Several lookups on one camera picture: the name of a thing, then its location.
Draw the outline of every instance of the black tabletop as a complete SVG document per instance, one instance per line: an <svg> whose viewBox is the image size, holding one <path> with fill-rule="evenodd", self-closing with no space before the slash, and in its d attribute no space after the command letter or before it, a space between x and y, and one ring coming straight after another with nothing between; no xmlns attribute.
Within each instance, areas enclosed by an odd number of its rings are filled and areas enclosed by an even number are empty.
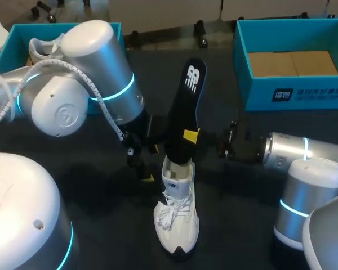
<svg viewBox="0 0 338 270"><path fill-rule="evenodd" d="M204 131L220 133L243 118L255 135L277 131L338 143L338 111L244 114L230 49L127 54L152 114L168 111L182 66L199 57L207 64L198 108ZM168 256L154 228L163 153L145 155L156 183L140 183L102 115L89 116L63 138L46 136L25 119L1 124L0 152L31 158L53 176L79 238L81 270L308 269L302 252L273 235L285 177L260 165L220 160L212 146L199 142L195 195L201 227L194 252L184 259Z"/></svg>

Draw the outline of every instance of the teal box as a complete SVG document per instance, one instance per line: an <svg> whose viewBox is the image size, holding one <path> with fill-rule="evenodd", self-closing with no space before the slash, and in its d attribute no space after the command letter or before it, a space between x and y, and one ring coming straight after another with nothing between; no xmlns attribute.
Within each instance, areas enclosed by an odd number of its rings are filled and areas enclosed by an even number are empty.
<svg viewBox="0 0 338 270"><path fill-rule="evenodd" d="M234 65L247 111L338 109L338 75L254 77L250 52L328 51L338 71L338 19L238 21Z"/></svg>
<svg viewBox="0 0 338 270"><path fill-rule="evenodd" d="M0 52L0 74L26 65L29 57L29 41L32 38L52 41L76 25L78 24L15 24ZM110 25L125 50L121 24L115 22Z"/></svg>

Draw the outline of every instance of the shoelace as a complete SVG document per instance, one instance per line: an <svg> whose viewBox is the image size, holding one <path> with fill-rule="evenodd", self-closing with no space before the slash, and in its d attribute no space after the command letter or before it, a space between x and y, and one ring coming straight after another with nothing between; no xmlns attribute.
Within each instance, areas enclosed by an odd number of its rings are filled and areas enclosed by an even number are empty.
<svg viewBox="0 0 338 270"><path fill-rule="evenodd" d="M189 215L191 203L189 198L191 193L189 193L188 196L182 200L174 199L168 194L166 190L163 192L163 194L167 201L167 205L163 207L159 217L157 217L157 222L164 229L166 229L171 227L172 222L178 215Z"/></svg>

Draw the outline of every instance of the sneaker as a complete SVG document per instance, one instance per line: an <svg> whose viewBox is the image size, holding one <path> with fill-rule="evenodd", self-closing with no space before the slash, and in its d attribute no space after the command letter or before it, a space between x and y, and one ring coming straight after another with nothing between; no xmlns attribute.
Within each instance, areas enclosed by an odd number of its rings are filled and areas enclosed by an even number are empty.
<svg viewBox="0 0 338 270"><path fill-rule="evenodd" d="M44 59L59 59L63 58L60 43L65 34L61 34L53 41L41 41L32 38L29 42L29 55L33 64Z"/></svg>
<svg viewBox="0 0 338 270"><path fill-rule="evenodd" d="M199 234L199 218L195 209L195 164L172 163L166 156L162 170L166 205L158 202L154 209L155 230L163 247L170 253L188 253Z"/></svg>

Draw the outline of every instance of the cardboard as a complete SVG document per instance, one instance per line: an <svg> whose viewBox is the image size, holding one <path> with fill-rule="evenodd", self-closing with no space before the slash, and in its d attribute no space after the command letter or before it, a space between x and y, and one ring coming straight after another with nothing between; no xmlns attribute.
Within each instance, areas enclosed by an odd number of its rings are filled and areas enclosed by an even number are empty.
<svg viewBox="0 0 338 270"><path fill-rule="evenodd" d="M254 77L298 76L289 52L248 53Z"/></svg>
<svg viewBox="0 0 338 270"><path fill-rule="evenodd" d="M289 52L273 53L279 76L298 76L292 56Z"/></svg>
<svg viewBox="0 0 338 270"><path fill-rule="evenodd" d="M254 77L338 75L327 51L248 53Z"/></svg>
<svg viewBox="0 0 338 270"><path fill-rule="evenodd" d="M254 77L279 76L272 52L248 53Z"/></svg>
<svg viewBox="0 0 338 270"><path fill-rule="evenodd" d="M328 51L291 52L299 76L338 75Z"/></svg>

